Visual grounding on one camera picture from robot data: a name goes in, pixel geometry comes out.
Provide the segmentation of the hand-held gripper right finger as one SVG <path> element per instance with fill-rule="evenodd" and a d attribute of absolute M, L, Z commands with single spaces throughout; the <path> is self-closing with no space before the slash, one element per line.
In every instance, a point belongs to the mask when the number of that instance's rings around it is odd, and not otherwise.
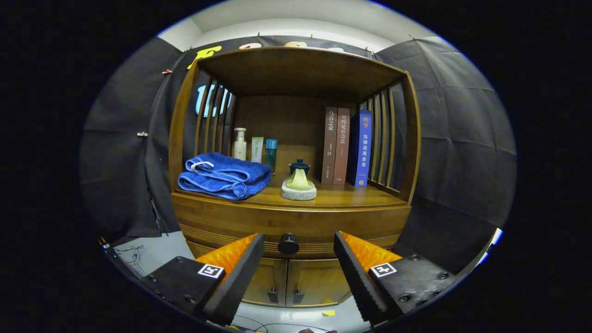
<path fill-rule="evenodd" d="M 337 231 L 333 250 L 363 321 L 380 324 L 429 303 L 457 280 L 418 253 L 401 256 Z"/>

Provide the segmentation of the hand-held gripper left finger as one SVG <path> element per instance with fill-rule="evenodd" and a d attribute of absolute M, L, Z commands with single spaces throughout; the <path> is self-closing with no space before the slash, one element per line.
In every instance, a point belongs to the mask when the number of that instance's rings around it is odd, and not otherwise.
<path fill-rule="evenodd" d="M 264 236 L 255 233 L 197 259 L 177 256 L 142 285 L 190 316 L 230 325 L 264 251 Z"/>

